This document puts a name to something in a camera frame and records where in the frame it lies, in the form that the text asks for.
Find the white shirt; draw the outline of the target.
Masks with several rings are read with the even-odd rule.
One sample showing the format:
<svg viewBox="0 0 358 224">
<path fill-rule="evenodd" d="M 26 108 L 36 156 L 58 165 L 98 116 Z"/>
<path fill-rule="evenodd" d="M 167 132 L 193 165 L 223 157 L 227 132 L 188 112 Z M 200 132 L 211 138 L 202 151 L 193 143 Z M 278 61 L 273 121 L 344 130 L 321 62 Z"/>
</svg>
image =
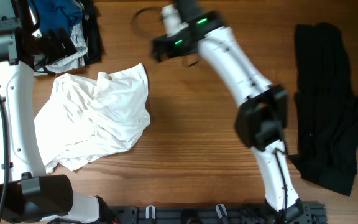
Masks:
<svg viewBox="0 0 358 224">
<path fill-rule="evenodd" d="M 36 115 L 35 132 L 47 173 L 76 171 L 101 157 L 130 150 L 150 125 L 149 81 L 140 63 L 97 79 L 66 73 L 54 80 Z"/>
</svg>

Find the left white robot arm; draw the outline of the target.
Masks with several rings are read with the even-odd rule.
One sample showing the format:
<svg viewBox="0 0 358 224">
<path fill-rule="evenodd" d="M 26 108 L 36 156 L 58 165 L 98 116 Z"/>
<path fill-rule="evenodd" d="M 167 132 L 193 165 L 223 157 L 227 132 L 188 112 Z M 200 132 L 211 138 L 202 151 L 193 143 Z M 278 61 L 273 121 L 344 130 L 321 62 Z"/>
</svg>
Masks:
<svg viewBox="0 0 358 224">
<path fill-rule="evenodd" d="M 39 32 L 33 1 L 0 1 L 0 222 L 102 223 L 106 206 L 47 175 L 35 134 L 34 73 L 75 53 L 65 29 Z"/>
</svg>

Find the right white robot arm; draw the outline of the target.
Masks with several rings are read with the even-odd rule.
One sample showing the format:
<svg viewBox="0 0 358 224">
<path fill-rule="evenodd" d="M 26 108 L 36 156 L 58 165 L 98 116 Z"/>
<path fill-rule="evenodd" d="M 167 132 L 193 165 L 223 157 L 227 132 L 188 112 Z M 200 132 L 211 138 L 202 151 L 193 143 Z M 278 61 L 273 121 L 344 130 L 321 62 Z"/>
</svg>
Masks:
<svg viewBox="0 0 358 224">
<path fill-rule="evenodd" d="M 163 62 L 198 54 L 209 63 L 236 102 L 235 130 L 257 160 L 271 212 L 267 218 L 294 222 L 303 206 L 287 164 L 287 91 L 259 72 L 217 11 L 206 12 L 197 1 L 173 1 L 161 17 L 166 34 L 153 39 L 153 58 Z"/>
</svg>

